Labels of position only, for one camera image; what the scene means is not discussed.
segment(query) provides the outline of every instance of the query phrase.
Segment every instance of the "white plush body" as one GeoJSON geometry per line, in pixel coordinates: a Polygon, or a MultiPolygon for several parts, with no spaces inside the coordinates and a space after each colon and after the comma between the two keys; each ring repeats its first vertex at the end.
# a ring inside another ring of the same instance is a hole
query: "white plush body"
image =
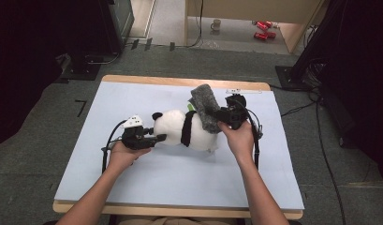
{"type": "MultiPolygon", "coordinates": [[[[180,144],[185,113],[179,110],[163,112],[162,116],[155,119],[154,135],[166,134],[167,139],[163,144],[180,144]]],[[[217,134],[211,134],[202,128],[202,123],[197,113],[192,118],[190,148],[199,151],[214,151],[217,149],[217,134]]]]}

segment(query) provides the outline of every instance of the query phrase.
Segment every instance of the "panda ear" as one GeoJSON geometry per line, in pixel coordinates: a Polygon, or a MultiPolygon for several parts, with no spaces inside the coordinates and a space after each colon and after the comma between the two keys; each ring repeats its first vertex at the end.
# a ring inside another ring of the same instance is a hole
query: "panda ear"
{"type": "Polygon", "coordinates": [[[153,114],[153,119],[156,120],[157,118],[161,117],[163,114],[162,112],[156,112],[153,114]]]}

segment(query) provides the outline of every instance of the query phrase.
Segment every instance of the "forearm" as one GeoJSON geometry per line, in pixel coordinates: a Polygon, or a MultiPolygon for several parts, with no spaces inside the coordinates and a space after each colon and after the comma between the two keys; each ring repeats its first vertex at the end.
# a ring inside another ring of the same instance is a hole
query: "forearm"
{"type": "Polygon", "coordinates": [[[239,161],[253,224],[288,224],[284,214],[265,186],[253,160],[239,161]]]}
{"type": "Polygon", "coordinates": [[[117,172],[106,170],[57,224],[97,224],[118,175],[117,172]]]}

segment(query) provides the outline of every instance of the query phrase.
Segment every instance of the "human hand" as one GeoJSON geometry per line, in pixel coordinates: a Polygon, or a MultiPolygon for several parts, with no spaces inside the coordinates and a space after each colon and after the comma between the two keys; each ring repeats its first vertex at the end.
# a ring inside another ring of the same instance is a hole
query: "human hand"
{"type": "Polygon", "coordinates": [[[142,155],[149,153],[151,148],[132,150],[124,146],[122,142],[116,142],[110,153],[110,162],[107,170],[121,174],[126,168],[132,165],[133,161],[142,155]]]}
{"type": "Polygon", "coordinates": [[[228,124],[218,122],[217,125],[227,136],[229,149],[234,154],[238,164],[243,162],[253,162],[253,133],[249,122],[244,121],[237,130],[231,129],[228,124]]]}

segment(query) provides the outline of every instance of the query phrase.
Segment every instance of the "wire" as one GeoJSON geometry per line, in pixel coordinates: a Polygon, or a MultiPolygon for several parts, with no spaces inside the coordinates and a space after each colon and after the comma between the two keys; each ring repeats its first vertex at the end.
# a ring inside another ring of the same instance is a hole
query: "wire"
{"type": "Polygon", "coordinates": [[[311,89],[287,89],[287,88],[283,88],[283,87],[276,86],[273,84],[269,84],[269,86],[271,88],[275,88],[275,89],[279,89],[279,90],[283,90],[283,91],[289,91],[289,92],[310,92],[311,90],[313,90],[315,88],[315,87],[311,87],[311,89]]]}
{"type": "Polygon", "coordinates": [[[185,46],[186,48],[192,48],[196,45],[198,45],[198,43],[202,40],[202,14],[203,14],[203,0],[202,0],[202,3],[200,5],[200,13],[199,13],[199,36],[197,38],[197,40],[195,41],[194,44],[190,45],[190,46],[185,46]]]}
{"type": "Polygon", "coordinates": [[[116,143],[118,141],[119,141],[119,139],[115,139],[115,140],[110,141],[110,143],[116,143]]]}
{"type": "Polygon", "coordinates": [[[317,78],[319,72],[324,68],[323,64],[310,64],[305,71],[305,78],[303,79],[305,83],[313,87],[321,86],[321,81],[317,78]]]}
{"type": "Polygon", "coordinates": [[[370,162],[369,162],[369,165],[368,165],[368,167],[367,167],[366,175],[364,175],[362,182],[365,182],[365,181],[366,181],[366,179],[367,179],[367,175],[369,174],[369,172],[370,172],[370,162]]]}
{"type": "Polygon", "coordinates": [[[333,172],[331,171],[331,166],[329,165],[329,161],[328,161],[328,158],[326,156],[325,148],[323,147],[322,132],[321,132],[320,122],[319,122],[318,107],[319,107],[319,103],[317,103],[316,114],[317,114],[317,132],[319,134],[320,148],[322,150],[322,155],[325,158],[326,167],[328,168],[329,174],[331,175],[331,181],[332,181],[332,183],[334,185],[334,190],[336,191],[337,200],[338,200],[339,205],[340,205],[340,211],[341,211],[341,217],[342,217],[342,220],[343,220],[343,224],[346,225],[346,216],[345,216],[345,213],[344,213],[343,202],[341,200],[340,192],[339,192],[339,189],[337,187],[336,181],[334,179],[333,172]]]}
{"type": "Polygon", "coordinates": [[[310,29],[311,32],[310,34],[308,35],[308,38],[305,40],[305,37],[306,37],[306,33],[304,33],[304,38],[302,40],[302,45],[304,46],[304,48],[306,48],[308,46],[308,43],[310,42],[311,38],[313,37],[313,35],[315,34],[316,30],[317,30],[317,25],[312,25],[310,26],[310,29]]]}
{"type": "Polygon", "coordinates": [[[296,113],[296,112],[298,112],[298,111],[300,111],[300,110],[302,110],[302,109],[304,109],[304,108],[310,107],[310,106],[312,106],[312,105],[314,105],[314,104],[315,104],[315,102],[313,101],[313,102],[311,102],[311,103],[308,103],[307,105],[304,105],[304,106],[297,107],[297,108],[295,108],[295,109],[289,110],[289,111],[287,111],[287,112],[281,114],[281,117],[284,117],[284,116],[289,115],[289,114],[292,114],[292,113],[296,113]]]}
{"type": "Polygon", "coordinates": [[[346,0],[346,3],[344,4],[343,13],[342,13],[342,16],[341,16],[339,35],[337,37],[337,47],[340,45],[341,30],[342,30],[342,27],[343,27],[343,20],[344,20],[344,17],[346,15],[346,6],[347,5],[348,5],[348,0],[346,0]]]}
{"type": "Polygon", "coordinates": [[[59,66],[61,67],[64,64],[64,62],[67,60],[66,53],[56,56],[55,59],[56,61],[60,61],[59,66]]]}
{"type": "Polygon", "coordinates": [[[112,131],[110,137],[109,137],[109,140],[107,141],[107,144],[106,144],[106,147],[105,148],[102,148],[101,150],[103,150],[103,166],[102,166],[102,169],[101,169],[101,173],[103,173],[104,171],[106,171],[106,167],[107,167],[107,157],[108,157],[108,151],[110,150],[109,149],[109,145],[110,143],[112,143],[111,139],[112,139],[112,136],[114,135],[116,129],[122,125],[124,122],[126,122],[126,120],[124,121],[121,121],[117,126],[115,126],[114,130],[112,131]]]}
{"type": "Polygon", "coordinates": [[[258,169],[258,158],[260,156],[260,148],[258,147],[258,139],[259,139],[259,135],[258,135],[258,132],[260,132],[261,128],[262,128],[262,125],[260,124],[260,122],[258,121],[258,129],[256,128],[256,125],[255,125],[255,122],[253,121],[252,119],[252,116],[250,116],[250,113],[251,111],[249,111],[248,109],[246,109],[246,107],[244,107],[244,105],[239,102],[238,100],[234,100],[234,99],[231,99],[231,101],[233,102],[236,102],[238,105],[240,105],[243,110],[246,112],[247,114],[247,117],[250,121],[250,124],[252,126],[252,134],[253,134],[253,139],[254,139],[254,143],[255,143],[255,166],[256,166],[256,169],[258,169]]]}
{"type": "Polygon", "coordinates": [[[248,110],[250,113],[252,113],[255,117],[256,117],[256,120],[258,120],[258,117],[255,115],[254,112],[252,112],[251,110],[248,110]]]}
{"type": "Polygon", "coordinates": [[[319,98],[320,98],[320,94],[317,93],[317,92],[309,92],[309,93],[308,93],[308,98],[310,98],[311,101],[318,102],[318,100],[319,100],[319,98]],[[313,99],[313,98],[311,97],[311,94],[315,94],[315,95],[317,95],[317,99],[313,99]]]}
{"type": "MultiPolygon", "coordinates": [[[[202,39],[202,14],[203,14],[203,0],[202,0],[201,5],[200,5],[199,23],[198,23],[198,17],[196,16],[196,18],[195,18],[196,19],[196,23],[197,23],[197,27],[199,29],[199,36],[198,36],[197,40],[192,45],[189,45],[189,46],[176,46],[176,48],[193,48],[193,47],[196,47],[200,41],[202,41],[202,44],[197,46],[197,47],[200,47],[200,46],[203,45],[203,39],[202,39]]],[[[127,43],[125,45],[125,47],[130,46],[130,45],[133,45],[133,42],[132,43],[127,43]]],[[[152,46],[152,47],[168,47],[168,45],[156,45],[156,44],[150,44],[150,46],[152,46]]]]}
{"type": "Polygon", "coordinates": [[[110,64],[113,61],[115,61],[118,58],[118,56],[119,56],[119,53],[117,53],[115,55],[115,58],[113,58],[112,60],[110,60],[108,62],[101,62],[101,63],[90,63],[90,62],[88,62],[87,64],[89,64],[89,65],[107,65],[107,64],[110,64]]]}

